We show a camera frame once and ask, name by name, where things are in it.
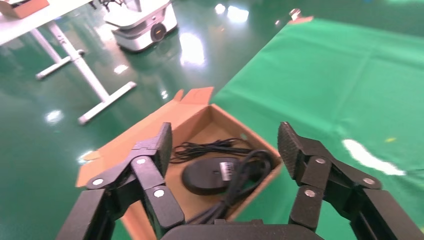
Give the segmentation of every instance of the green tarp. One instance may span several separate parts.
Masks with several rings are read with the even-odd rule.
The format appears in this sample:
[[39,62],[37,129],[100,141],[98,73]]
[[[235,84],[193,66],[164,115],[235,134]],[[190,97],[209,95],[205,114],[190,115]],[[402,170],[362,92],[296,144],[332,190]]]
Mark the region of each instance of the green tarp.
[[[287,25],[213,102],[275,147],[288,121],[382,181],[424,227],[424,39],[322,19]],[[283,169],[238,220],[287,223],[297,189]],[[355,239],[326,202],[317,233]]]

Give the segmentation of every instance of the glossy green floor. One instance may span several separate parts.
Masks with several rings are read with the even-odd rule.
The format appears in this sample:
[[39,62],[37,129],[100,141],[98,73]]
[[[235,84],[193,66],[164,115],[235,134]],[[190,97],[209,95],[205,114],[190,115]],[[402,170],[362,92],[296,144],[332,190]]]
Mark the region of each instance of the glossy green floor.
[[[218,14],[218,4],[246,10],[248,16],[246,11]],[[52,61],[31,35],[0,46],[0,239],[54,239],[80,191],[74,187],[80,156],[179,89],[215,86],[218,91],[284,26],[293,8],[424,36],[424,4],[416,1],[175,0],[179,29],[144,53],[128,54],[103,22],[105,11],[83,6],[57,20],[61,29],[86,51],[85,60],[110,93],[128,81],[138,84],[86,126],[78,125],[77,118],[98,99],[73,65],[39,82],[35,74]],[[114,238],[128,238],[121,224]]]

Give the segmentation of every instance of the table leg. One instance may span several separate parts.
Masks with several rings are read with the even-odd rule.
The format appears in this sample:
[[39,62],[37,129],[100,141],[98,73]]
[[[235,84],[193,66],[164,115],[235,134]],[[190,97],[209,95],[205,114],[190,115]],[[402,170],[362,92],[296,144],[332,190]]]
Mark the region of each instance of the table leg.
[[[35,77],[38,80],[45,78],[48,74],[54,72],[59,69],[63,65],[69,63],[71,61],[71,57],[67,56],[65,58],[61,58],[59,54],[53,49],[50,43],[44,38],[44,36],[38,31],[38,29],[34,28],[30,31],[30,33],[34,36],[37,42],[42,46],[42,48],[46,51],[46,53],[53,59],[54,64],[49,66],[48,68],[42,70],[37,73]],[[78,50],[78,54],[83,55],[84,52],[82,50]]]
[[66,38],[62,30],[56,25],[55,21],[50,21],[47,23],[47,27],[53,36],[59,41],[60,45],[63,47],[65,52],[70,56],[71,61],[75,64],[81,74],[85,77],[87,83],[91,86],[97,96],[101,99],[101,103],[96,105],[94,108],[89,110],[87,113],[78,118],[80,124],[87,123],[95,115],[100,113],[103,109],[113,103],[115,100],[120,98],[122,95],[127,93],[129,90],[134,88],[137,84],[133,81],[128,82],[123,87],[112,93],[111,95],[105,90],[100,81],[97,79],[96,75],[89,68],[84,59],[80,56],[71,42]]

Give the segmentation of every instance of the white robot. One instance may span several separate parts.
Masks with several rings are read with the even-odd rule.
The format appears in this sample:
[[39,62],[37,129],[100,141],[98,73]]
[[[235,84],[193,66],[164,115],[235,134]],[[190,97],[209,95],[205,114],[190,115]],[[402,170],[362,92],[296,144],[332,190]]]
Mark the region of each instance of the white robot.
[[170,0],[125,0],[124,3],[126,7],[109,12],[104,21],[117,27],[112,30],[113,36],[126,50],[145,50],[177,27]]

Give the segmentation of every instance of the open cardboard box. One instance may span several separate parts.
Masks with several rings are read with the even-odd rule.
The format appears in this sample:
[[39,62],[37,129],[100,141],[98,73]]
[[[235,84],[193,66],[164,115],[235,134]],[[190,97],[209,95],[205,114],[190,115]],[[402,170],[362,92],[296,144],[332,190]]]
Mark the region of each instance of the open cardboard box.
[[29,0],[16,6],[16,0],[0,0],[0,12],[4,15],[23,19],[49,5],[47,0]]
[[[172,127],[172,145],[182,142],[210,143],[218,139],[238,137],[246,139],[255,149],[268,150],[274,158],[276,167],[259,187],[240,205],[234,207],[228,220],[236,216],[254,199],[269,182],[280,174],[282,160],[279,153],[255,132],[237,121],[230,114],[216,106],[209,105],[213,87],[190,90],[183,98],[180,90],[173,100],[130,127],[121,135],[84,157],[91,161],[81,166],[76,182],[77,187],[84,186],[88,180],[123,161],[134,144],[156,136],[162,123],[169,122]],[[200,159],[217,157],[209,153]],[[222,196],[201,196],[189,192],[182,184],[181,173],[186,165],[196,159],[182,163],[169,164],[165,182],[184,212],[185,219],[206,210],[216,204]],[[134,240],[155,240],[150,222],[140,202],[132,204],[121,218],[130,236]]]

